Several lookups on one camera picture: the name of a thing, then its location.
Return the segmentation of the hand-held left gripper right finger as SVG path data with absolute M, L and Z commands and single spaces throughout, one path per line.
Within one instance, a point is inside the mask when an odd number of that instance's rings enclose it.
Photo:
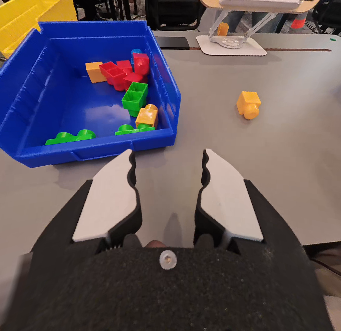
M 211 149 L 203 152 L 196 214 L 196 227 L 216 242 L 264 239 L 243 176 Z

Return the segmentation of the orange traffic cone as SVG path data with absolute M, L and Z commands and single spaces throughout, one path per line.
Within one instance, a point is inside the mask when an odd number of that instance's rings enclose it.
M 297 14 L 290 26 L 290 29 L 294 30 L 301 29 L 305 25 L 307 14 L 308 12 Z

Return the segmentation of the yellow plastic bin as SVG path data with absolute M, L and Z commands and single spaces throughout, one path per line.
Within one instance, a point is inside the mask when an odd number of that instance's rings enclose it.
M 8 59 L 39 22 L 77 21 L 73 0 L 10 0 L 0 8 L 0 51 Z

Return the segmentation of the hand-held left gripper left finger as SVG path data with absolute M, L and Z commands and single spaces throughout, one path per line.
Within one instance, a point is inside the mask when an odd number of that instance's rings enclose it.
M 104 238 L 107 243 L 122 243 L 139 230 L 143 220 L 135 168 L 134 151 L 127 149 L 93 177 L 74 242 Z

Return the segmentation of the pile of colourful toy blocks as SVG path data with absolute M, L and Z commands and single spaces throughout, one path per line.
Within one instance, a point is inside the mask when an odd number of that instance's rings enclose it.
M 135 48 L 131 60 L 85 63 L 85 77 L 72 79 L 65 89 L 60 122 L 50 121 L 46 146 L 91 140 L 96 137 L 154 131 L 156 104 L 148 104 L 151 60 Z

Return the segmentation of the blue plastic bin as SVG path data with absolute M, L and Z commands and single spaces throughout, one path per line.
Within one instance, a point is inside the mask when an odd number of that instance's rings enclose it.
M 181 94 L 146 22 L 39 25 L 1 68 L 1 150 L 34 168 L 174 145 Z M 146 101 L 158 108 L 158 125 L 115 135 L 121 125 L 136 128 L 122 105 L 125 91 L 91 83 L 86 63 L 128 60 L 135 48 L 150 60 Z

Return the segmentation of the yellow toy block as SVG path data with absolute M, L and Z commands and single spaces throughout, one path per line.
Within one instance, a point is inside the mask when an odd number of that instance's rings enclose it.
M 242 91 L 236 106 L 240 115 L 246 120 L 253 120 L 259 115 L 261 101 L 256 92 Z

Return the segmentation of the white document stand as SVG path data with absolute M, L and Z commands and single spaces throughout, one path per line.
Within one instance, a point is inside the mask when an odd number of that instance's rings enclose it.
M 283 4 L 292 9 L 299 6 L 304 0 L 220 0 L 221 5 L 235 4 Z M 268 13 L 255 26 L 251 27 L 244 36 L 217 36 L 218 25 L 232 10 L 222 9 L 214 20 L 208 35 L 197 36 L 197 42 L 204 54 L 211 56 L 265 56 L 267 52 L 251 36 L 266 23 L 274 19 L 279 13 Z

